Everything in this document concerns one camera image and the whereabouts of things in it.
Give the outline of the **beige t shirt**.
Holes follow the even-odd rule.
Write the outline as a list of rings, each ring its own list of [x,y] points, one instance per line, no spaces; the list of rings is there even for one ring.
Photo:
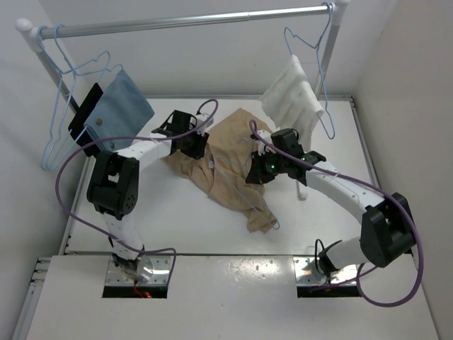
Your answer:
[[[265,201],[265,187],[246,183],[251,154],[258,149],[251,138],[251,120],[257,122],[259,130],[271,131],[262,120],[240,108],[210,129],[203,158],[195,160],[177,151],[165,162],[212,200],[243,213],[249,232],[266,233],[277,227],[277,218]]]

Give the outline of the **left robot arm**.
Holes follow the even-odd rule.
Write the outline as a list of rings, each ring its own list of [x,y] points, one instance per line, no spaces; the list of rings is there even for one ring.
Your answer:
[[[87,199],[101,215],[110,234],[114,264],[126,277],[138,281],[144,268],[144,244],[132,216],[139,198],[140,172],[177,151],[193,159],[204,157],[206,128],[212,123],[212,114],[175,110],[146,140],[96,157]]]

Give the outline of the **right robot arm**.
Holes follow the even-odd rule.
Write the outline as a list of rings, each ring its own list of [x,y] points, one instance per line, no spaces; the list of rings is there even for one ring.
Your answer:
[[[384,268],[415,246],[408,202],[402,195],[395,193],[387,198],[367,184],[343,178],[325,156],[304,151],[294,129],[274,133],[259,130],[251,138],[258,148],[251,155],[246,183],[265,184],[286,174],[324,194],[360,223],[358,237],[336,241],[315,256],[320,274],[329,278],[356,264]]]

